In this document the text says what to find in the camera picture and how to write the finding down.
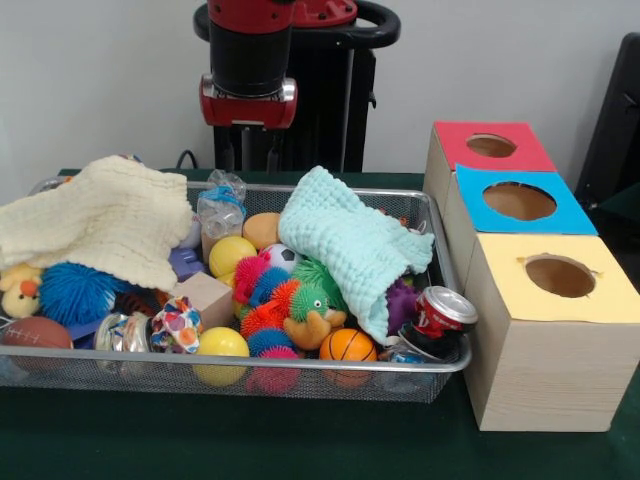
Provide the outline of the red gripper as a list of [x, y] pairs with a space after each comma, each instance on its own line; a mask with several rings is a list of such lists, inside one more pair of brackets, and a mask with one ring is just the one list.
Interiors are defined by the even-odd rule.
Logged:
[[[292, 78], [284, 78], [273, 94], [261, 97], [237, 97], [220, 90], [211, 74], [201, 77], [200, 108], [205, 122], [214, 127], [233, 125], [262, 127], [266, 130], [287, 129], [293, 123], [298, 100], [298, 88]], [[278, 170], [281, 135], [274, 134], [267, 155], [267, 169]], [[241, 130], [241, 168], [251, 169], [251, 130]]]

